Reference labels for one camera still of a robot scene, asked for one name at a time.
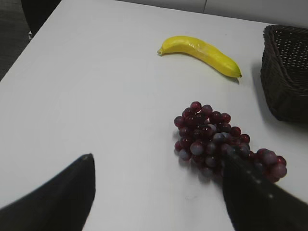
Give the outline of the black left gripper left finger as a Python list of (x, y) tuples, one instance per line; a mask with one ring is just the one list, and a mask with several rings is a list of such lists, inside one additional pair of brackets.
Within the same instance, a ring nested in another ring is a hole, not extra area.
[(39, 188), (1, 208), (2, 231), (81, 231), (96, 194), (92, 154), (84, 154)]

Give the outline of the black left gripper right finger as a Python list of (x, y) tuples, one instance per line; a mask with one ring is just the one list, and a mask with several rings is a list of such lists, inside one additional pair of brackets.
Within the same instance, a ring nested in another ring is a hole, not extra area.
[(266, 179), (229, 147), (223, 158), (223, 197), (236, 231), (306, 231), (308, 205)]

